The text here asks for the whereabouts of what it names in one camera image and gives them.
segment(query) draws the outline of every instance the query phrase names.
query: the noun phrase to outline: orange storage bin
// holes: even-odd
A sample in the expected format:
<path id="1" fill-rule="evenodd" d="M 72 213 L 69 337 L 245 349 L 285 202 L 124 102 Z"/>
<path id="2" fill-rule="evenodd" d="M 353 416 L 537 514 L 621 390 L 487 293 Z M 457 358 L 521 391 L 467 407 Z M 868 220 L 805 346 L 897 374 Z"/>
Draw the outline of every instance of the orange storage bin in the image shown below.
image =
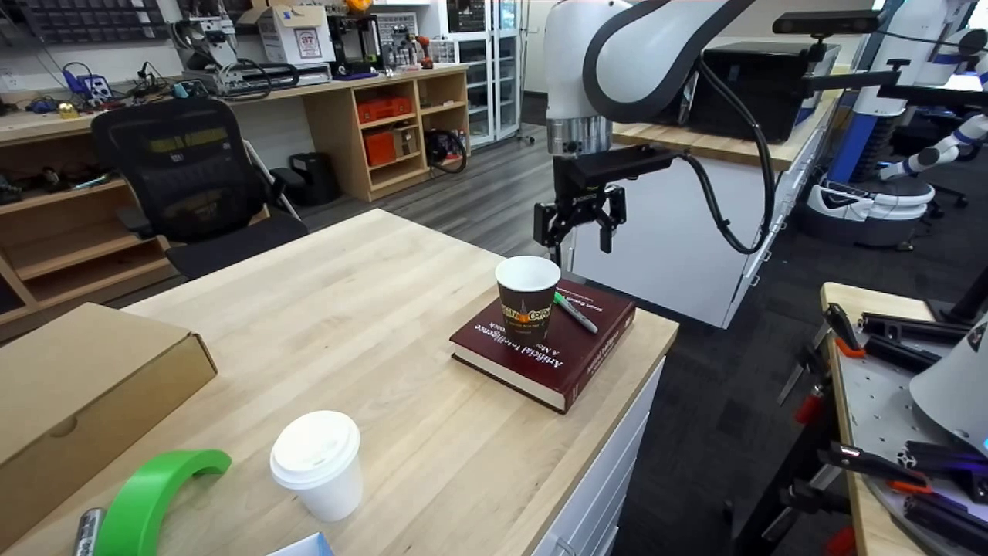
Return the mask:
<path id="1" fill-rule="evenodd" d="M 362 123 L 379 119 L 379 118 L 389 118 L 389 115 L 393 115 L 389 98 L 364 98 L 364 102 L 357 102 Z"/>
<path id="2" fill-rule="evenodd" d="M 364 137 L 367 168 L 395 160 L 395 134 L 367 134 Z"/>
<path id="3" fill-rule="evenodd" d="M 389 107 L 393 107 L 393 118 L 399 118 L 399 115 L 410 115 L 410 98 L 395 95 L 395 98 L 389 102 Z"/>

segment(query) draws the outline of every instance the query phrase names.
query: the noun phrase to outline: coffee cup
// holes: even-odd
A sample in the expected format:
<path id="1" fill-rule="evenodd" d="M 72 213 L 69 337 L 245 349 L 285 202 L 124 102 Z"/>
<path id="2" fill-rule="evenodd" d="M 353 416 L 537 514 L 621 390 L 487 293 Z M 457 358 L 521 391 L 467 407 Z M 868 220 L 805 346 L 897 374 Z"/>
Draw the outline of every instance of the coffee cup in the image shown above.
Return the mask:
<path id="1" fill-rule="evenodd" d="M 362 508 L 362 430 L 339 410 L 313 410 L 280 430 L 272 444 L 272 479 L 301 508 L 339 522 Z"/>
<path id="2" fill-rule="evenodd" d="M 560 265 L 542 257 L 508 257 L 494 268 L 504 331 L 511 342 L 539 342 L 549 331 Z"/>

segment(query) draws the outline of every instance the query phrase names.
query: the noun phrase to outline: hardcover book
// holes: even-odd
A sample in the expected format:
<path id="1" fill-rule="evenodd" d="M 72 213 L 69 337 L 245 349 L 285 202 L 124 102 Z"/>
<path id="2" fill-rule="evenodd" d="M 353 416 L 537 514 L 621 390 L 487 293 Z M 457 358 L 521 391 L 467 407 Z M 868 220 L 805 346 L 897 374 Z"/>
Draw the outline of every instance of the hardcover book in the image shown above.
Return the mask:
<path id="1" fill-rule="evenodd" d="M 551 306 L 546 339 L 518 346 L 504 331 L 500 300 L 491 300 L 449 337 L 455 358 L 566 415 L 634 322 L 636 304 L 569 279 L 561 279 L 560 293 L 598 331 L 588 334 Z"/>

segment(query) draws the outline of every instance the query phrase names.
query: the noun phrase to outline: cabinet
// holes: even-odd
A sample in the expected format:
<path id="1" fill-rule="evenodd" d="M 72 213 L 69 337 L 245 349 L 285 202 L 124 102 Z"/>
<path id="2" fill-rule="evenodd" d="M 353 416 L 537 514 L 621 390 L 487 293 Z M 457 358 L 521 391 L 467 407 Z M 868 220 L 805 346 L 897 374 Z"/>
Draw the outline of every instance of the cabinet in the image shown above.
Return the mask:
<path id="1" fill-rule="evenodd" d="M 384 198 L 427 178 L 427 129 L 468 134 L 460 69 L 355 80 L 306 95 L 313 143 L 343 168 L 349 198 Z"/>
<path id="2" fill-rule="evenodd" d="M 468 145 L 518 134 L 518 3 L 441 0 L 431 16 L 436 35 L 446 36 L 455 45 L 455 63 L 467 65 Z"/>
<path id="3" fill-rule="evenodd" d="M 591 457 L 578 487 L 533 548 L 533 556 L 610 554 L 627 486 L 648 426 L 660 363 L 628 403 L 606 447 Z"/>
<path id="4" fill-rule="evenodd" d="M 124 178 L 0 206 L 0 337 L 173 274 L 155 239 L 119 224 L 124 209 L 135 209 Z"/>

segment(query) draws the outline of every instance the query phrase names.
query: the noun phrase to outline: storage bin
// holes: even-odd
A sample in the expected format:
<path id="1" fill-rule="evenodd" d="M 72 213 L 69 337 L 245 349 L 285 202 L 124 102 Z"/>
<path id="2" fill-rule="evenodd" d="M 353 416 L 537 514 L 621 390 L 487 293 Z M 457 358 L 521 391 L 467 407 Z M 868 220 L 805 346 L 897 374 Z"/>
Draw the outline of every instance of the storage bin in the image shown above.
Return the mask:
<path id="1" fill-rule="evenodd" d="M 395 134 L 379 129 L 364 137 L 367 168 L 395 160 Z"/>

